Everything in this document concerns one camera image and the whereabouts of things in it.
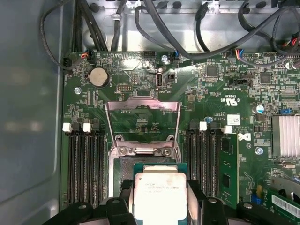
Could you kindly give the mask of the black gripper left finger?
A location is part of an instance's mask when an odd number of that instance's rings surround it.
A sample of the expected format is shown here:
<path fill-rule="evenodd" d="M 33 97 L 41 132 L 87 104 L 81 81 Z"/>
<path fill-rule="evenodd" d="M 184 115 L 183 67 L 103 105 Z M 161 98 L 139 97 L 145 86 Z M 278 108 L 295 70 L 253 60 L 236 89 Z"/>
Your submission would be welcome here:
<path fill-rule="evenodd" d="M 133 180 L 124 180 L 120 195 L 104 199 L 93 208 L 88 202 L 75 202 L 59 212 L 45 225 L 133 225 L 134 216 L 129 211 L 129 197 L 133 191 Z"/>

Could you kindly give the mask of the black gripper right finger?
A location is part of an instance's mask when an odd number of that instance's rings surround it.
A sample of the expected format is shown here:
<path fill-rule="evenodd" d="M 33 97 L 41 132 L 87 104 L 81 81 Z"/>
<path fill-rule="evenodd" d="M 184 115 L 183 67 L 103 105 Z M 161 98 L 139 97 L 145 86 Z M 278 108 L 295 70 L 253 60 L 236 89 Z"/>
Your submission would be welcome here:
<path fill-rule="evenodd" d="M 238 203 L 233 209 L 207 197 L 197 180 L 187 181 L 187 208 L 192 225 L 284 225 L 285 219 L 260 205 Z"/>

